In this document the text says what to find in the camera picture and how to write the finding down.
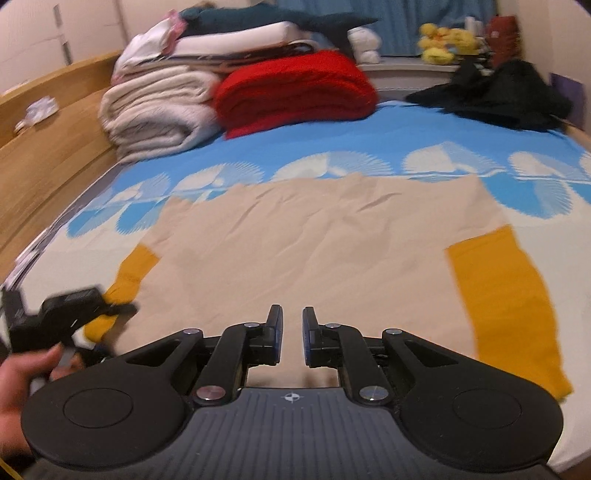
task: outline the wooden headboard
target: wooden headboard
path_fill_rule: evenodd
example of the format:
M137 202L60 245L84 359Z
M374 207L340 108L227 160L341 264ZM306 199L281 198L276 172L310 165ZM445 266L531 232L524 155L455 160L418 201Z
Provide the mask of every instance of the wooden headboard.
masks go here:
M97 119L119 52L75 63L0 96L0 282L14 259L116 157ZM45 95L60 110L14 137L27 107Z

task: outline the human hand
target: human hand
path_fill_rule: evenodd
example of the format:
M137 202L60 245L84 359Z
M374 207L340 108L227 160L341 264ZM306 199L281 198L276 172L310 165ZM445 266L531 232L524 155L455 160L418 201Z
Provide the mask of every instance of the human hand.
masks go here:
M31 380L48 373L56 380L84 367L76 355L69 367L56 368L62 354L63 347L56 345L46 351L10 355L0 365L0 458L31 453L21 428Z

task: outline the folded red blanket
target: folded red blanket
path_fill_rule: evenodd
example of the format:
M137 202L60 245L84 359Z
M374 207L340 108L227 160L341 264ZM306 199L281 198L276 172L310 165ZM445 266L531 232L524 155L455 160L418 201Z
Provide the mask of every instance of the folded red blanket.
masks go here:
M218 87L214 107L227 138L313 120L357 120L378 95L355 64L335 51L243 67Z

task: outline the blue bedsheet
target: blue bedsheet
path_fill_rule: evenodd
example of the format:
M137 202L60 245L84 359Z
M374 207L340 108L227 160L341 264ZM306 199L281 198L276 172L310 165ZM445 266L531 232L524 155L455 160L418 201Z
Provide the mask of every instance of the blue bedsheet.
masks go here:
M77 237L118 216L121 234L149 228L171 195L210 200L237 183L348 173L445 181L481 176L499 203L532 217L591 203L591 155L558 132L512 131L402 102L356 122L309 122L133 165L67 226Z

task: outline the bed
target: bed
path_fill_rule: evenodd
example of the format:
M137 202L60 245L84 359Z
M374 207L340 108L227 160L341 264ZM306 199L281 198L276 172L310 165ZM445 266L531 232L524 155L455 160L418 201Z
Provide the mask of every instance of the bed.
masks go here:
M171 197L195 205L223 197L237 184L355 173L419 188L477 177L540 272L555 312L556 342L573 391L562 403L565 428L551 465L563 471L589 455L591 155L584 147L591 142L585 134L514 132L389 101L358 122L219 137L195 150L121 167L96 121L115 58L67 67L0 102L3 131L41 92L61 107L55 118L14 140L0 137L0 161L8 172L0 189L6 226L0 273L23 288L29 308L57 291L109 288Z

